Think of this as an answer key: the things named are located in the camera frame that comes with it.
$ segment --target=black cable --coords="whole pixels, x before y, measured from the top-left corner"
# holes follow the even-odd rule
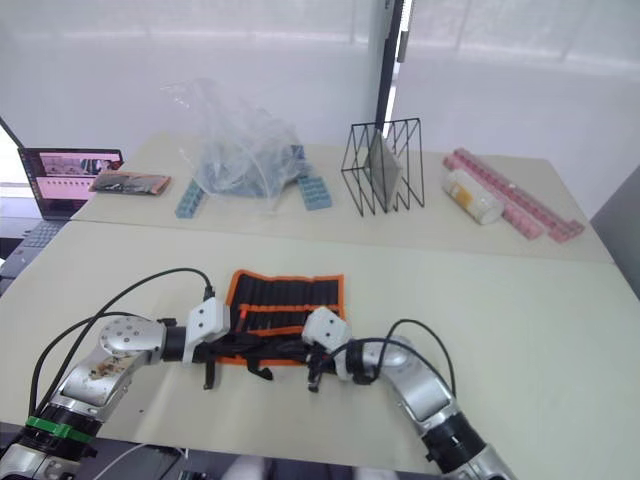
[[[113,297],[111,300],[109,300],[100,310],[98,310],[98,313],[96,313],[91,318],[91,320],[89,320],[89,322],[87,322],[87,324],[85,325],[84,329],[82,329],[82,331],[80,332],[80,335],[78,335],[78,338],[76,338],[76,341],[73,343],[73,345],[69,349],[69,353],[67,353],[67,356],[65,357],[64,361],[62,362],[62,365],[60,365],[60,369],[58,370],[58,373],[56,374],[55,378],[51,382],[51,385],[49,386],[49,389],[47,390],[47,393],[45,393],[44,397],[42,398],[42,400],[38,404],[38,408],[35,410],[35,415],[36,416],[38,416],[38,415],[40,415],[42,413],[42,410],[44,409],[44,407],[47,405],[47,403],[51,399],[51,396],[53,395],[53,392],[55,391],[56,387],[60,383],[60,380],[62,379],[62,376],[64,375],[64,372],[66,371],[67,367],[69,366],[69,363],[71,363],[73,355],[76,353],[76,351],[78,350],[78,347],[80,346],[80,344],[84,340],[84,337],[87,336],[87,334],[89,333],[89,330],[91,330],[91,327],[93,327],[93,325],[96,323],[96,321],[100,317],[102,317],[102,315],[104,315],[104,313],[107,310],[109,310],[109,308],[111,308],[111,306],[114,303],[116,303],[118,300],[120,300],[122,297],[124,297],[127,293],[131,292],[132,290],[135,290],[139,286],[141,286],[141,285],[143,285],[143,284],[145,284],[145,283],[147,283],[147,282],[149,282],[151,280],[154,280],[154,279],[156,279],[158,277],[162,277],[164,275],[169,275],[171,273],[178,273],[178,272],[192,272],[192,273],[195,273],[196,275],[200,275],[202,277],[202,279],[204,280],[205,285],[206,285],[205,286],[204,299],[206,300],[207,298],[210,298],[210,297],[214,296],[213,286],[211,285],[211,282],[209,281],[209,277],[207,277],[207,275],[205,273],[201,272],[200,270],[197,270],[195,268],[189,268],[189,267],[180,267],[180,268],[172,268],[172,269],[169,269],[169,270],[165,270],[163,272],[159,272],[159,273],[156,273],[154,275],[150,275],[148,277],[145,277],[142,280],[137,281],[133,285],[130,285],[129,287],[125,288],[123,291],[121,291],[119,294],[117,294],[115,297]]]
[[[158,477],[158,480],[162,480],[164,477],[166,477],[169,474],[169,472],[171,470],[173,470],[173,467],[176,466],[176,464],[178,463],[178,460],[180,460],[180,458],[182,458],[182,455],[181,454],[177,454],[176,458],[174,458],[173,461],[169,464],[169,466],[165,469],[165,471],[162,472],[162,475],[160,475]]]
[[[453,394],[454,397],[456,397],[457,396],[456,375],[453,370],[453,362],[451,361],[451,357],[449,356],[447,347],[445,347],[444,342],[440,340],[440,337],[438,337],[436,332],[434,332],[430,327],[428,327],[422,322],[419,322],[418,320],[412,320],[410,318],[401,318],[391,326],[391,328],[389,329],[389,333],[387,333],[386,338],[391,338],[391,336],[393,335],[393,332],[395,332],[396,329],[403,323],[411,323],[413,325],[419,326],[420,328],[426,330],[435,339],[435,341],[438,342],[438,345],[440,345],[440,348],[442,349],[442,353],[444,353],[444,356],[447,359],[447,365],[449,367],[449,378],[451,379],[451,393]],[[376,365],[376,369],[373,375],[373,381],[377,380],[378,377],[380,376],[380,371],[382,370],[382,363],[384,361],[384,352],[386,351],[386,349],[387,349],[387,343],[384,343],[382,345],[382,350],[380,351],[380,359],[378,360],[378,365]]]
[[[107,312],[103,314],[100,318],[112,317],[112,316],[130,316],[130,315],[133,315],[133,314],[127,313],[127,312]],[[36,410],[36,402],[38,399],[38,383],[40,381],[40,373],[42,371],[42,366],[44,365],[44,361],[46,360],[47,355],[49,355],[49,352],[51,352],[51,350],[53,350],[53,348],[58,343],[60,343],[60,341],[64,337],[69,335],[71,332],[73,332],[77,328],[80,328],[82,325],[89,323],[92,318],[93,317],[85,318],[81,322],[78,322],[70,326],[69,328],[67,328],[64,332],[58,335],[49,345],[47,345],[47,348],[45,348],[40,354],[40,358],[36,362],[36,366],[33,369],[33,375],[31,377],[31,389],[29,392],[29,415],[33,415]]]
[[[320,365],[318,365],[318,374],[317,374],[318,381],[320,381],[320,378],[322,377],[322,374],[325,371],[327,371],[327,367],[329,366],[331,361],[340,352],[345,351],[347,348],[349,348],[350,345],[359,345],[359,344],[364,345],[366,343],[383,343],[383,344],[386,343],[386,344],[389,344],[389,345],[396,345],[396,346],[398,346],[400,348],[403,348],[404,350],[408,351],[409,353],[412,353],[413,355],[415,355],[418,358],[418,360],[420,360],[427,367],[429,367],[431,370],[433,370],[433,373],[438,377],[438,379],[443,384],[445,384],[445,385],[447,384],[447,382],[445,382],[444,378],[442,378],[442,375],[440,375],[440,372],[433,365],[431,365],[431,362],[429,362],[429,360],[427,360],[422,355],[420,355],[416,350],[414,350],[413,348],[411,348],[408,345],[405,345],[402,342],[399,342],[398,340],[393,340],[392,338],[379,338],[379,337],[359,338],[357,340],[350,340],[347,343],[343,343],[342,345],[340,345],[333,352],[331,352],[327,357],[322,359],[322,362],[320,362]]]

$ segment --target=white bottle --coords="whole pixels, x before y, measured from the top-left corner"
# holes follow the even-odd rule
[[[495,222],[504,211],[504,203],[464,170],[445,175],[442,188],[480,225]]]

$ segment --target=plastic bag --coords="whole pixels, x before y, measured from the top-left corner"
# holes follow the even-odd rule
[[[181,148],[193,178],[210,195],[264,198],[273,209],[284,186],[310,166],[294,129],[210,79],[165,87],[192,116],[201,143]]]

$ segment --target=white table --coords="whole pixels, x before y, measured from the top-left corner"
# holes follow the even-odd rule
[[[640,304],[614,265],[171,228],[71,222],[16,280],[0,299],[0,420],[24,422],[31,370],[51,338],[135,280],[176,266],[206,271],[219,295],[238,268],[343,272],[356,336],[382,335],[402,316],[441,334],[465,413],[521,480],[628,478],[637,468]],[[198,277],[180,274],[117,307],[184,319],[201,294]],[[420,331],[403,333],[446,376],[437,346]],[[55,352],[44,380],[62,356]],[[266,382],[225,365],[220,385],[204,392],[202,366],[143,369],[100,434],[434,471],[381,382],[359,387],[325,377],[314,395],[303,368],[274,370],[275,381]]]
[[[431,251],[612,262],[598,235],[546,160],[484,157],[490,165],[564,218],[575,218],[587,225],[584,233],[565,244],[558,244],[547,236],[529,241],[503,220],[478,226],[442,191],[440,181],[444,155],[430,152],[423,155],[427,202],[424,209],[414,205],[410,211],[401,209],[397,213],[378,213],[375,216],[368,213],[361,218],[340,174],[344,149],[306,145],[307,158],[328,184],[332,208],[308,212],[298,188],[290,186],[285,190],[275,215],[256,214],[257,201],[253,200],[206,199],[195,218],[179,219],[175,216],[175,209],[191,180],[179,151],[180,145],[179,137],[156,135],[134,158],[127,159],[123,167],[124,170],[171,175],[172,182],[160,197],[98,194],[74,219]]]

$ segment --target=black wire rack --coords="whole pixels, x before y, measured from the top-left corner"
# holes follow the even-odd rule
[[[354,123],[340,171],[362,217],[366,207],[373,215],[377,207],[384,213],[412,203],[424,208],[420,119],[384,122],[382,129]]]

